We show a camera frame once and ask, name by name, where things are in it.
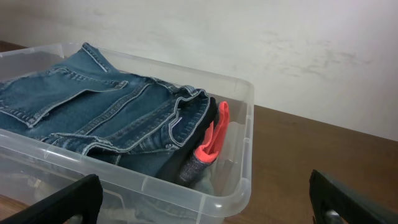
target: wall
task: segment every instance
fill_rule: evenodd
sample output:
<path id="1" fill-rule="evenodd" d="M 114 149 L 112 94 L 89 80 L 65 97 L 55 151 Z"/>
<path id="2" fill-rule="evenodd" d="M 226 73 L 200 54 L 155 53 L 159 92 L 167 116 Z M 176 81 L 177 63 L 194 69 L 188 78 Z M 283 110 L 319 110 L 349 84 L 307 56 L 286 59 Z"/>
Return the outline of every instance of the wall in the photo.
<path id="1" fill-rule="evenodd" d="M 395 0 L 2 0 L 0 39 L 239 77 L 256 104 L 398 140 Z"/>

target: blue denim garment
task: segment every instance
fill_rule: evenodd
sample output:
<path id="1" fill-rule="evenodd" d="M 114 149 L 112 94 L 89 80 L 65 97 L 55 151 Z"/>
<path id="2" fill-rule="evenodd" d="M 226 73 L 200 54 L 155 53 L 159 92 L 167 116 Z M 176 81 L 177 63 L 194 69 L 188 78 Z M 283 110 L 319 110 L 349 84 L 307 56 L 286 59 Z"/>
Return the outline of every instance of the blue denim garment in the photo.
<path id="1" fill-rule="evenodd" d="M 204 90 L 118 72 L 97 49 L 0 84 L 0 128 L 155 175 L 210 105 Z"/>

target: clear plastic container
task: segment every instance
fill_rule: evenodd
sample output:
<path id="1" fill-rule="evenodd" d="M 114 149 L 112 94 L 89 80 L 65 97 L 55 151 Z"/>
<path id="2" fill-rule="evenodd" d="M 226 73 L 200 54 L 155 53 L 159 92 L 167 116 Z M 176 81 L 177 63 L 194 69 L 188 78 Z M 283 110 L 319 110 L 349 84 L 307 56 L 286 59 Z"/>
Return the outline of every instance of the clear plastic container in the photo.
<path id="1" fill-rule="evenodd" d="M 0 53 L 0 80 L 43 70 L 80 49 L 55 44 Z M 117 69 L 204 88 L 229 103 L 231 123 L 211 166 L 216 196 L 171 184 L 0 129 L 0 194 L 32 205 L 88 174 L 104 188 L 98 223 L 139 223 L 134 202 L 148 198 L 181 214 L 156 223 L 222 223 L 242 211 L 251 194 L 253 91 L 247 81 L 100 49 Z M 154 216 L 165 211 L 154 210 Z"/>

